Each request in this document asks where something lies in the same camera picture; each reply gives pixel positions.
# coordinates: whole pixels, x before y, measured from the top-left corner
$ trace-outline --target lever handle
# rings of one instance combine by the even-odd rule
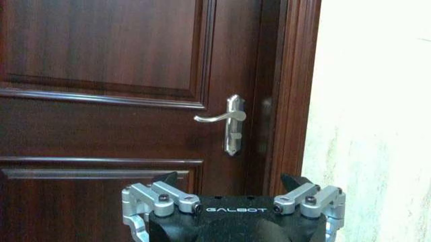
[[[233,156],[241,149],[241,130],[242,121],[245,120],[244,99],[238,95],[230,96],[228,99],[226,113],[214,117],[194,116],[194,121],[200,123],[212,123],[226,120],[224,129],[224,151]]]
[[[242,111],[232,111],[232,112],[226,112],[218,116],[214,117],[200,117],[200,116],[194,116],[194,120],[200,123],[212,123],[212,122],[217,122],[220,120],[232,118],[237,121],[244,121],[245,120],[245,113]]]

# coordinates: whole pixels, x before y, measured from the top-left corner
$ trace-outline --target door frame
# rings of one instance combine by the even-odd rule
[[[320,0],[262,1],[253,118],[265,117],[260,105],[270,111],[268,124],[258,118],[252,124],[248,194],[285,193],[281,173],[301,173],[320,5]],[[278,18],[270,20],[276,12]]]

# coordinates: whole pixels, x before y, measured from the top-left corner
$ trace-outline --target wall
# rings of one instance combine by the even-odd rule
[[[429,12],[321,4],[302,175],[346,193],[337,241],[431,241]]]

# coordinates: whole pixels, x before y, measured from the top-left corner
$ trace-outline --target door handle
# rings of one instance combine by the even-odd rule
[[[224,132],[224,151],[233,156],[241,149],[242,121],[246,115],[244,112],[244,99],[238,95],[228,98],[226,112],[214,117],[194,116],[194,121],[200,123],[213,123],[226,120]]]

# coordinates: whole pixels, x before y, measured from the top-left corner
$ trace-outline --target bolt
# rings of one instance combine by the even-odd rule
[[[166,202],[166,201],[169,201],[169,195],[168,195],[168,194],[160,194],[160,195],[158,195],[158,201],[160,201],[160,202]]]
[[[282,212],[282,208],[280,207],[278,204],[274,204],[272,209],[276,214],[280,214]]]
[[[196,215],[198,215],[198,214],[200,214],[200,212],[201,212],[201,205],[200,205],[200,204],[196,204],[196,205],[194,205],[194,207],[193,207],[193,213],[194,213]]]
[[[316,205],[317,199],[313,196],[305,196],[305,203],[310,205]]]

